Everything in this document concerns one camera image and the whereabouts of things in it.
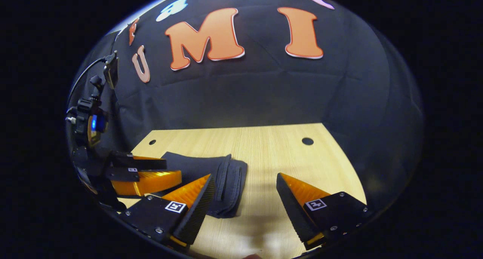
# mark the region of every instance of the black cable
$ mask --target black cable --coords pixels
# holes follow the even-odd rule
[[[75,88],[77,87],[77,83],[81,80],[82,76],[90,69],[92,68],[92,66],[94,66],[95,64],[101,62],[101,61],[104,61],[105,60],[105,57],[102,57],[102,58],[98,58],[96,59],[93,63],[91,63],[82,73],[81,75],[79,75],[79,78],[76,80],[74,86],[72,87],[72,90],[71,92],[69,93],[69,97],[67,98],[67,105],[69,105],[69,103],[71,102],[71,97],[72,97],[72,93],[74,92]]]

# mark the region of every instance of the blue light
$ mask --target blue light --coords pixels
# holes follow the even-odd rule
[[[92,131],[95,131],[95,121],[97,120],[97,116],[93,115],[92,116]]]

